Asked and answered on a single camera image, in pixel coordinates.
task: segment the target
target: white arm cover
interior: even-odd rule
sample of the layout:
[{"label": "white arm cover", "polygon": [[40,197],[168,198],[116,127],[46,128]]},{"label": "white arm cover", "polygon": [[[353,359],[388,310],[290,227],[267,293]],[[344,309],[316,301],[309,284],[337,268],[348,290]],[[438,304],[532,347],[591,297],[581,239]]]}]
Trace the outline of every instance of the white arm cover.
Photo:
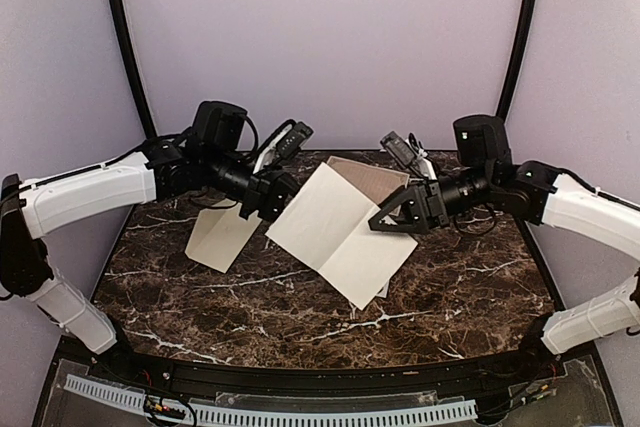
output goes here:
[{"label": "white arm cover", "polygon": [[[584,189],[569,175],[558,176],[542,222],[580,233],[640,260],[640,212]],[[573,309],[549,318],[542,341],[553,354],[617,330],[640,325],[640,307],[630,299],[637,277]]]}]

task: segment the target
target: black bracket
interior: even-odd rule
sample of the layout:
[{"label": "black bracket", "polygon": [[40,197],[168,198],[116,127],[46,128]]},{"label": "black bracket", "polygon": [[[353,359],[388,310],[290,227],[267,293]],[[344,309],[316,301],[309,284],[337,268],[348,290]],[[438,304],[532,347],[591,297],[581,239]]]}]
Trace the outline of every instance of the black bracket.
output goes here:
[{"label": "black bracket", "polygon": [[280,169],[263,169],[251,176],[239,215],[248,219],[257,210],[261,219],[272,222],[284,210],[287,198],[299,190],[300,185],[290,174]]},{"label": "black bracket", "polygon": [[[369,228],[374,231],[426,234],[449,225],[438,182],[398,187],[379,207],[380,211],[369,219]],[[394,217],[392,212],[398,207],[401,215]]]}]

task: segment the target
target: purple wall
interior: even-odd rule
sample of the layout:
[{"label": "purple wall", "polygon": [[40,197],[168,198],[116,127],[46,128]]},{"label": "purple wall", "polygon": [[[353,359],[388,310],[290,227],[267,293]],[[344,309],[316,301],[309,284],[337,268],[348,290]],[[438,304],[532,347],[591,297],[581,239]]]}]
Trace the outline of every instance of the purple wall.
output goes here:
[{"label": "purple wall", "polygon": [[454,147],[493,112],[520,0],[125,0],[161,132],[218,98],[262,136],[288,116],[310,146],[375,148],[389,130]]},{"label": "purple wall", "polygon": [[[42,177],[142,140],[107,0],[0,0],[0,177]],[[89,294],[122,225],[110,212],[47,237]],[[30,303],[0,305],[0,425],[31,425],[58,328]]]},{"label": "purple wall", "polygon": [[[508,122],[516,160],[571,168],[640,202],[640,0],[538,0]],[[632,275],[636,262],[571,233],[534,234],[569,307]],[[598,342],[625,425],[640,425],[640,352]]]}]

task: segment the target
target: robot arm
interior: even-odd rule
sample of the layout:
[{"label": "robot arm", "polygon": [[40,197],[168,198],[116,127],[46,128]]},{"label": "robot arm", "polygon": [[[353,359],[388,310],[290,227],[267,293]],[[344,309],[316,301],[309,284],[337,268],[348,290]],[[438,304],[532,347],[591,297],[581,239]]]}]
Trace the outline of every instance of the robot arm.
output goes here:
[{"label": "robot arm", "polygon": [[[502,121],[476,115],[454,123],[458,158],[465,167],[437,179],[424,177],[398,189],[369,221],[372,230],[426,234],[448,226],[471,208],[489,204],[530,223],[577,232],[640,261],[640,207],[600,192],[565,169],[536,161],[514,165]],[[405,168],[416,152],[397,134],[383,147]],[[401,207],[402,215],[387,223]],[[561,354],[574,346],[640,325],[640,279],[582,305],[538,319],[521,347]]]},{"label": "robot arm", "polygon": [[272,163],[293,157],[311,136],[302,122],[287,121],[271,137],[278,141],[249,154],[236,151],[246,110],[224,102],[204,102],[192,127],[180,135],[145,141],[111,161],[45,179],[4,179],[0,195],[0,283],[34,302],[91,351],[102,354],[118,342],[111,320],[93,306],[47,261],[41,238],[71,222],[117,207],[162,201],[213,187],[242,203],[240,216],[258,211],[275,220],[296,181]]}]

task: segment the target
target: black cable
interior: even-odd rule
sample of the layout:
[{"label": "black cable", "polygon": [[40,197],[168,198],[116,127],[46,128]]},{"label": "black cable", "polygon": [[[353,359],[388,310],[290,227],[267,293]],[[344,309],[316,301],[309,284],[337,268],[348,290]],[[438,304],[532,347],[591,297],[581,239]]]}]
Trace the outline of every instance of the black cable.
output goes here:
[{"label": "black cable", "polygon": [[616,204],[624,205],[625,207],[628,207],[628,208],[630,208],[632,210],[640,212],[640,206],[632,204],[631,202],[627,202],[626,200],[621,199],[620,197],[616,197],[615,195],[609,194],[607,192],[602,192],[602,191],[596,189],[594,186],[589,184],[589,182],[584,180],[582,177],[580,177],[575,172],[573,172],[573,171],[571,171],[569,169],[564,169],[564,168],[560,168],[558,170],[561,173],[567,174],[568,176],[570,176],[573,180],[575,180],[578,184],[580,184],[583,188],[585,188],[586,190],[588,190],[592,194],[596,194],[598,197],[602,197],[605,200],[608,200],[610,202],[614,202]]},{"label": "black cable", "polygon": [[256,124],[253,123],[253,120],[251,120],[251,117],[249,117],[248,115],[242,115],[242,118],[247,122],[247,124],[249,124],[249,128],[253,133],[253,147],[251,147],[251,151],[245,154],[244,157],[246,159],[253,159],[258,153],[258,146],[260,145],[260,139],[258,137],[258,129],[256,128]]},{"label": "black cable", "polygon": [[122,0],[109,0],[109,6],[111,7],[111,17],[113,19],[116,37],[118,38],[118,44],[120,46],[122,63],[124,64],[124,69],[127,73],[129,87],[131,88],[131,94],[133,95],[133,100],[136,104],[136,110],[138,111],[138,117],[142,124],[144,134],[148,139],[157,137],[158,132],[153,124],[151,110],[149,109],[149,104],[147,103],[147,98],[144,93],[140,71],[138,70],[138,63],[136,62],[133,44],[131,43],[131,36],[129,35],[124,3]]},{"label": "black cable", "polygon": [[468,235],[471,237],[482,237],[484,235],[487,235],[493,229],[495,229],[496,226],[498,225],[498,216],[496,215],[495,210],[493,210],[493,208],[490,205],[484,204],[484,207],[489,211],[489,215],[491,215],[491,220],[492,220],[491,226],[489,226],[487,229],[483,230],[482,232],[473,232],[471,230],[465,230],[460,227],[460,224],[458,223],[458,215],[455,215],[453,217],[453,226],[455,227],[455,229],[458,232],[460,232],[462,235]]},{"label": "black cable", "polygon": [[533,384],[537,382],[538,380],[537,377],[538,377],[538,374],[534,376],[533,380],[531,380],[529,383],[527,383],[524,387],[519,389],[515,394],[513,394],[511,397],[509,397],[507,400],[505,400],[501,404],[498,404],[495,407],[492,407],[491,409],[487,409],[484,412],[478,412],[478,415],[491,415],[491,416],[499,415],[499,413],[494,413],[494,412],[504,407],[505,405],[510,404],[511,402],[516,400],[518,397],[520,397],[529,387],[531,387]]},{"label": "black cable", "polygon": [[507,67],[507,74],[504,79],[502,93],[500,94],[500,100],[496,110],[496,116],[502,120],[507,118],[511,101],[513,100],[513,94],[516,90],[516,84],[518,83],[518,76],[520,74],[520,68],[522,67],[522,60],[524,59],[524,51],[527,46],[527,38],[529,37],[535,3],[536,0],[522,0],[522,4],[520,5],[520,16],[518,17],[518,26],[516,27],[516,35],[513,40],[509,66]]},{"label": "black cable", "polygon": [[99,362],[98,365],[100,365],[104,370],[106,370],[109,374],[114,376],[116,379],[118,379],[123,384],[130,385],[132,387],[138,387],[139,389],[144,390],[145,395],[147,395],[147,396],[149,395],[150,391],[153,391],[153,392],[156,392],[157,394],[159,394],[159,395],[161,395],[163,397],[166,397],[168,399],[173,399],[173,400],[176,400],[176,401],[180,402],[180,404],[182,404],[184,407],[187,408],[187,410],[191,413],[191,416],[193,417],[193,423],[191,424],[192,427],[198,427],[198,418],[196,416],[196,411],[191,406],[191,404],[189,404],[189,402],[187,402],[186,400],[184,400],[182,398],[181,395],[174,394],[172,392],[169,392],[168,390],[160,389],[158,387],[153,387],[151,385],[141,384],[139,382],[134,382],[132,380],[127,380],[124,377],[121,377],[118,374],[116,374],[104,362]]}]

